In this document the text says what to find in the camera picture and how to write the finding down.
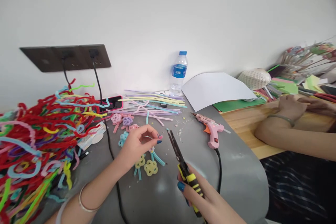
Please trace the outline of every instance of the water bottle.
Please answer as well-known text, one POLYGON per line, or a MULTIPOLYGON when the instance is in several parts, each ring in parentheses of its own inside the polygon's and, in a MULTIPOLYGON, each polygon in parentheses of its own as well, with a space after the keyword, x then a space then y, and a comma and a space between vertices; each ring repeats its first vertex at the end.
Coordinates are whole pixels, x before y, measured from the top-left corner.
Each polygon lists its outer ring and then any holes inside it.
POLYGON ((180 54, 174 62, 173 72, 170 77, 169 92, 172 96, 181 95, 183 79, 187 71, 187 51, 180 51, 180 54))

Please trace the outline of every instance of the gray table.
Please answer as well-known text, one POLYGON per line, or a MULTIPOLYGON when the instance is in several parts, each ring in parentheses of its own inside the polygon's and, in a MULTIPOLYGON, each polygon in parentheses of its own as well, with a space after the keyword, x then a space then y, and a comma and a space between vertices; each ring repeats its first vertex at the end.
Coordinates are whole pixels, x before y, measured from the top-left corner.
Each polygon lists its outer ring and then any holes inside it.
MULTIPOLYGON (((202 223, 202 219, 198 219, 192 208, 187 206, 176 186, 177 160, 165 128, 173 130, 186 161, 203 174, 214 188, 218 185, 219 164, 216 152, 207 146, 209 135, 203 132, 204 125, 190 114, 193 109, 188 101, 186 101, 186 106, 188 108, 183 108, 181 115, 168 116, 173 118, 173 121, 163 120, 165 127, 162 127, 156 119, 148 120, 148 123, 164 136, 162 143, 155 148, 155 152, 166 162, 166 165, 163 167, 158 163, 159 171, 151 177, 148 177, 141 168, 142 180, 139 182, 138 176, 133 176, 134 169, 132 168, 119 181, 122 205, 130 224, 202 223), (177 132, 180 129, 182 134, 178 136, 177 132)), ((247 223, 265 223, 264 217, 268 210, 268 184, 258 158, 213 106, 204 108, 198 113, 223 124, 232 132, 231 134, 222 132, 218 135, 223 165, 221 196, 247 223)), ((146 118, 135 116, 134 122, 141 126, 146 123, 146 118)), ((118 141, 123 131, 119 129, 116 134, 113 134, 112 122, 108 121, 107 124, 110 128, 113 154, 117 156, 120 151, 118 141)), ((67 197, 79 192, 83 185, 94 179, 112 161, 106 133, 99 143, 91 145, 88 150, 90 154, 72 172, 71 177, 75 178, 74 187, 67 192, 67 197)), ((146 155, 147 159, 150 159, 149 152, 146 155)), ((45 221, 60 205, 48 200, 44 211, 35 223, 45 221)), ((97 212, 93 223, 124 223, 119 212, 116 187, 97 212)))

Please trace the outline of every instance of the silver bangle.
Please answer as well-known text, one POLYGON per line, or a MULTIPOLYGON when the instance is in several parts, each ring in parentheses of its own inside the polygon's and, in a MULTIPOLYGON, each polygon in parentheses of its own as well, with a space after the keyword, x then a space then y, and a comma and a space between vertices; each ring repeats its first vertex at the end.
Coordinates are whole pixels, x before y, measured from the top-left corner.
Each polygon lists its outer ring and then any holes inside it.
POLYGON ((80 205, 80 207, 81 207, 85 212, 96 212, 96 211, 99 210, 100 206, 97 207, 96 209, 88 209, 88 208, 86 208, 86 207, 83 205, 83 203, 82 203, 82 191, 83 191, 83 189, 84 189, 85 186, 83 186, 83 188, 81 189, 81 192, 79 193, 79 197, 78 197, 79 205, 80 205))
POLYGON ((282 116, 282 115, 278 115, 278 114, 271 114, 269 115, 267 118, 269 117, 278 117, 278 118, 281 118, 281 119, 284 119, 286 120, 287 122, 290 123, 290 126, 294 127, 295 123, 292 119, 289 119, 288 117, 285 117, 285 116, 282 116))

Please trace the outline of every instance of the yellow plier handle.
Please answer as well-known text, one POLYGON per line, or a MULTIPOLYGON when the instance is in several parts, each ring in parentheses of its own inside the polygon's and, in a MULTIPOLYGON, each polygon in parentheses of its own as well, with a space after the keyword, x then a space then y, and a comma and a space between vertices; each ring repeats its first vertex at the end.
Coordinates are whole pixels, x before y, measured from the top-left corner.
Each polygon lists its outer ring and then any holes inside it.
MULTIPOLYGON (((177 165, 178 170, 180 171, 181 177, 185 183, 190 185, 200 196, 204 198, 204 195, 202 193, 202 189, 200 188, 200 185, 198 183, 198 180, 194 173, 190 173, 189 175, 184 175, 182 172, 182 169, 180 167, 180 164, 177 165)), ((192 206, 194 208, 194 212, 198 218, 202 217, 202 214, 199 212, 198 208, 193 204, 192 206)))

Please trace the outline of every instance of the white wall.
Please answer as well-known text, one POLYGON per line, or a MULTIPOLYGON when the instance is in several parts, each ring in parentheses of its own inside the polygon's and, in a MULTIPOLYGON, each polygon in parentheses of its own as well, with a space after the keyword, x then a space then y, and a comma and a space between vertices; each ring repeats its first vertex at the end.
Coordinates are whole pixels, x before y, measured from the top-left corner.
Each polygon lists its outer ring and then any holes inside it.
MULTIPOLYGON (((267 67, 287 47, 335 34, 336 0, 0 0, 0 111, 65 85, 63 73, 41 73, 21 46, 105 44, 112 67, 98 74, 107 96, 167 88, 179 50, 188 51, 188 80, 267 67)), ((96 82, 92 70, 74 77, 96 82)))

